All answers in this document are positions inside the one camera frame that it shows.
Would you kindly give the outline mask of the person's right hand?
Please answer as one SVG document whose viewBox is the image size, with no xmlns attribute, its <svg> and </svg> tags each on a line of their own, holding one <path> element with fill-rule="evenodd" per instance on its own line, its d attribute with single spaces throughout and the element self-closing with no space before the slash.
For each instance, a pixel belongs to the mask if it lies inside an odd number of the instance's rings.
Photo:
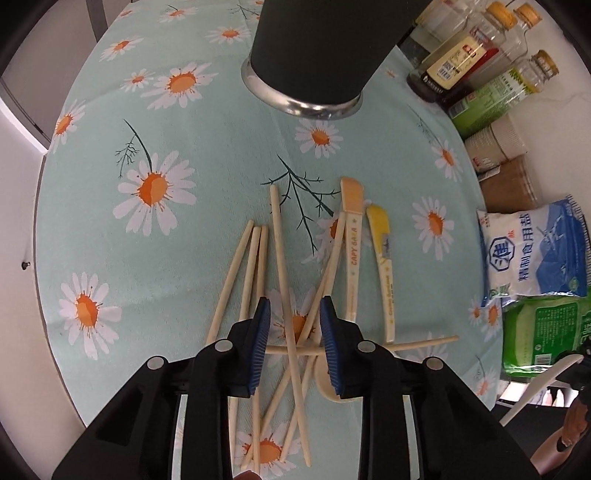
<svg viewBox="0 0 591 480">
<path fill-rule="evenodd" d="M 531 457 L 540 475 L 561 467 L 573 455 L 576 445 L 590 430 L 588 406 L 576 398 L 569 407 L 563 426 L 548 437 Z"/>
</svg>

